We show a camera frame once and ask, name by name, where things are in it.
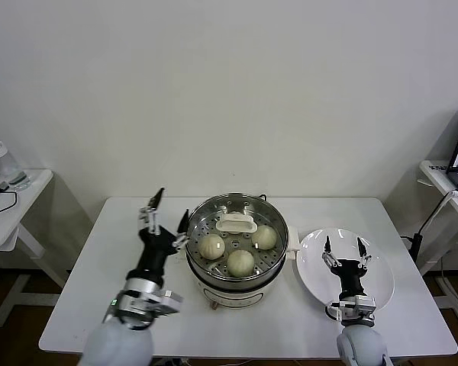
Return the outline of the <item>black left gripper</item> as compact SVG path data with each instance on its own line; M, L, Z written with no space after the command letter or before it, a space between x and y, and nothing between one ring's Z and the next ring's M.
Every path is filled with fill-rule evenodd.
M158 206L165 191L161 187L149 199L148 203L139 209L138 236L144 244L144 249L137 263L137 267L127 273L126 279L140 278L148 281L163 281L166 258L177 253L176 248L186 245L189 238L189 209L185 210L179 222L176 235L160 227L157 220Z

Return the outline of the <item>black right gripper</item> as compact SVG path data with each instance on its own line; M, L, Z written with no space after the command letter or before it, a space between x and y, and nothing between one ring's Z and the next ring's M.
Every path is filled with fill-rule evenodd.
M324 251L322 259L327 267L331 269L331 273L340 279L341 292L339 298L366 296L364 288L361 284L361 278L367 273L368 263L372 256L367 252L367 246L363 243L360 237L357 237L357 245L360 254L360 261L355 259L339 260L331 251L331 241L329 236L326 236L324 243Z

